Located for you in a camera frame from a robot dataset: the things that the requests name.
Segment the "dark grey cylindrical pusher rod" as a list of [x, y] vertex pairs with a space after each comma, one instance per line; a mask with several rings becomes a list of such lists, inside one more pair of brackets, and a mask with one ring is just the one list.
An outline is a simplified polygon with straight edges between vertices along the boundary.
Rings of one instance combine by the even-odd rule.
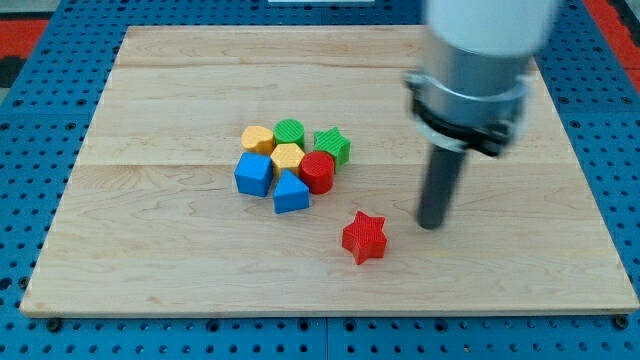
[[462, 171], [466, 153], [432, 146], [417, 208], [418, 224], [428, 230], [441, 227]]

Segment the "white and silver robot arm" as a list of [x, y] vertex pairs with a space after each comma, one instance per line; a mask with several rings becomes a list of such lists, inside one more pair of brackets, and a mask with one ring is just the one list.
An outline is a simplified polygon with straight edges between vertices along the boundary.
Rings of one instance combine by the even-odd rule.
[[431, 144], [421, 227], [444, 223], [468, 152], [497, 157], [521, 137], [528, 67], [559, 7], [559, 0], [425, 2], [424, 50], [404, 76], [412, 116]]

